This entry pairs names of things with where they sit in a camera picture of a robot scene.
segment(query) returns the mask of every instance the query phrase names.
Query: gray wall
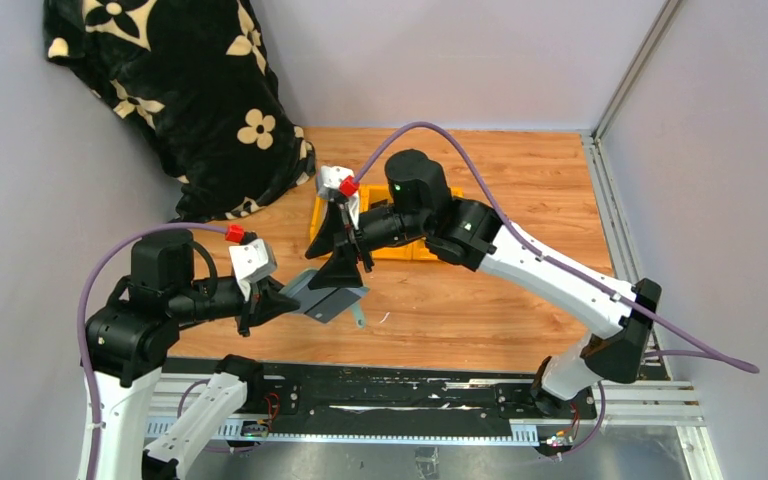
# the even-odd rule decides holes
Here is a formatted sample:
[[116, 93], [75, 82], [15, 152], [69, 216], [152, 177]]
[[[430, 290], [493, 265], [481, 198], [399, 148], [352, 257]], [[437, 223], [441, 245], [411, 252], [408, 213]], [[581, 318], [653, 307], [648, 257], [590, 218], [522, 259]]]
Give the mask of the gray wall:
[[0, 0], [0, 478], [32, 480], [77, 472], [86, 274], [127, 233], [168, 220], [176, 195], [142, 141], [45, 62], [41, 7]]
[[699, 390], [725, 478], [765, 478], [768, 1], [686, 3], [605, 147], [663, 312], [761, 367], [673, 362]]
[[663, 0], [254, 0], [306, 125], [594, 126]]

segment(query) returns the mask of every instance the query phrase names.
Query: yellow bin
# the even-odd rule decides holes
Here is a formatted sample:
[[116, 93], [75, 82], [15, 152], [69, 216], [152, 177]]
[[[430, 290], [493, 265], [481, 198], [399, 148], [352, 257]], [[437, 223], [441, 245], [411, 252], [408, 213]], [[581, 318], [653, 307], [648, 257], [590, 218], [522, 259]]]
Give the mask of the yellow bin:
[[[463, 189], [452, 187], [451, 191], [453, 196], [463, 197]], [[390, 196], [390, 190], [386, 185], [361, 185], [358, 193], [360, 194], [361, 213], [368, 211], [370, 205], [374, 205], [382, 200], [386, 200], [388, 203], [393, 201], [393, 198]], [[316, 233], [319, 231], [319, 226], [324, 218], [325, 200], [317, 196], [313, 204], [313, 218], [310, 222], [310, 241], [313, 241], [314, 237], [316, 237]], [[404, 247], [380, 248], [372, 252], [372, 258], [375, 260], [437, 260], [437, 257], [425, 248], [424, 240], [417, 240]]]

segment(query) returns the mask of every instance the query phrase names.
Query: red connector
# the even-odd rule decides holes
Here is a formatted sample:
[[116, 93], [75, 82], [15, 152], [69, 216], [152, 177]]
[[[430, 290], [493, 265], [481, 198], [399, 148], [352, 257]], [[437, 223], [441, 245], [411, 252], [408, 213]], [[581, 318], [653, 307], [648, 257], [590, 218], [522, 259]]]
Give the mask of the red connector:
[[355, 192], [357, 192], [358, 188], [359, 188], [359, 185], [355, 183], [355, 177], [349, 175], [348, 177], [346, 177], [345, 180], [343, 180], [342, 183], [340, 183], [339, 190], [343, 195], [347, 197], [351, 197], [352, 195], [355, 194]]
[[225, 232], [225, 240], [239, 244], [243, 241], [246, 231], [239, 225], [228, 225], [228, 231]]

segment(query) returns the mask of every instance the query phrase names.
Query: pillow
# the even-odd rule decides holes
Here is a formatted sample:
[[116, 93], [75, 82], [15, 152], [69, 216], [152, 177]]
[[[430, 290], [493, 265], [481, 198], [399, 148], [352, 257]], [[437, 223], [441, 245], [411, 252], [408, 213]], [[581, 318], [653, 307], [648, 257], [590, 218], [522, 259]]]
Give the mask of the pillow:
[[181, 183], [179, 220], [244, 217], [315, 171], [249, 0], [44, 0], [49, 61], [136, 128]]

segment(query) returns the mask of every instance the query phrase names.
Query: wood surface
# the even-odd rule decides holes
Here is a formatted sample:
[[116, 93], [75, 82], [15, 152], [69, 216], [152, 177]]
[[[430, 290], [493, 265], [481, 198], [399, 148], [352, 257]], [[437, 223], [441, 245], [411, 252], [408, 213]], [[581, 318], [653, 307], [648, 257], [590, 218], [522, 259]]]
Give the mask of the wood surface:
[[[391, 133], [389, 129], [306, 128], [320, 165], [357, 171]], [[580, 138], [575, 134], [456, 131], [508, 215], [558, 251], [604, 273], [611, 262], [602, 233]], [[364, 178], [384, 185], [383, 162], [416, 148], [443, 164], [450, 187], [485, 200], [457, 152], [442, 137], [414, 130], [385, 152]], [[314, 182], [273, 205], [235, 221], [269, 242], [278, 259], [274, 277], [287, 282], [321, 260], [306, 260]], [[197, 232], [221, 275], [230, 273], [227, 244]], [[206, 275], [200, 265], [197, 275]], [[232, 319], [183, 332], [172, 354], [222, 357], [228, 353], [269, 361], [534, 371], [547, 356], [564, 351], [585, 333], [570, 315], [501, 279], [438, 262], [379, 260], [364, 274], [371, 288], [361, 302], [368, 325], [349, 313], [329, 324], [285, 315], [236, 333]], [[385, 315], [387, 320], [381, 323]]]

